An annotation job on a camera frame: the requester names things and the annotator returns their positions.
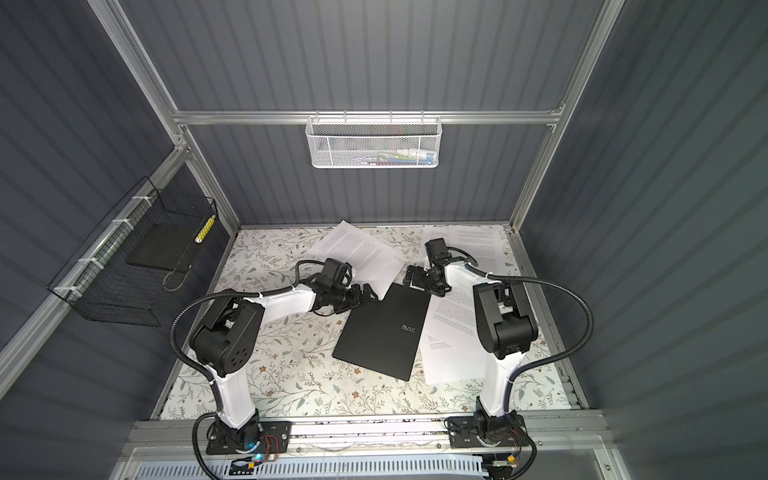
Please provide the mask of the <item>black file folder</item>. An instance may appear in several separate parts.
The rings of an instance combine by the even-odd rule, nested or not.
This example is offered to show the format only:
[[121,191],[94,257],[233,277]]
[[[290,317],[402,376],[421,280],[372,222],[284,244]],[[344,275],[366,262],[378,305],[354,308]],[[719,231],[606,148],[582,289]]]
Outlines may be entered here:
[[351,311],[332,357],[409,381],[431,295],[392,285],[385,298]]

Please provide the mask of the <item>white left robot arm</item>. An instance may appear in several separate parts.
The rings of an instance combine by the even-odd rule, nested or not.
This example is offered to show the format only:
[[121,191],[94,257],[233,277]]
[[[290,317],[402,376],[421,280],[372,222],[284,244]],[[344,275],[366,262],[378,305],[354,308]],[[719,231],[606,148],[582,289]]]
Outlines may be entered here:
[[206,378],[218,420],[232,430],[242,430],[257,416],[243,369],[264,324],[326,307],[341,314],[378,300],[368,284],[325,287],[304,282],[258,293],[227,289],[198,300],[210,307],[191,334],[189,348],[194,356],[182,353],[180,358]]

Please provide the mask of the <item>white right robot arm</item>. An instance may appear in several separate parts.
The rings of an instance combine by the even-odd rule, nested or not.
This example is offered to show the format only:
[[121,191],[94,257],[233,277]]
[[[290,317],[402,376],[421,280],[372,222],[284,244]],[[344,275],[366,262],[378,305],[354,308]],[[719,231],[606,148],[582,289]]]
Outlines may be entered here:
[[486,414],[512,411],[511,376],[539,335],[525,286],[494,279],[461,257],[411,265],[404,284],[430,295],[420,341],[425,381],[479,380]]

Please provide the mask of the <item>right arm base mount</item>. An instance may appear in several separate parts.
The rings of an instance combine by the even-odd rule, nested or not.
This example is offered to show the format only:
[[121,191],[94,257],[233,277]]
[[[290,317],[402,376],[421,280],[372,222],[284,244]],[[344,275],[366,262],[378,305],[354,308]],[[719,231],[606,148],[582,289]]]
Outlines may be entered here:
[[451,416],[443,420],[449,443],[455,449],[529,446],[524,419],[515,412],[490,417],[483,411],[472,416]]

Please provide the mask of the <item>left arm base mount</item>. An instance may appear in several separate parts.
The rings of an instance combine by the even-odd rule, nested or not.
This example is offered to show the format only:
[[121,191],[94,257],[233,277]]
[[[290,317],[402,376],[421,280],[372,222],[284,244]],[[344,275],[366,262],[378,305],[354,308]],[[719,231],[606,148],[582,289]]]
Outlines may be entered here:
[[208,455],[282,454],[287,451],[293,424],[289,421],[250,421],[234,429],[216,419],[206,433]]

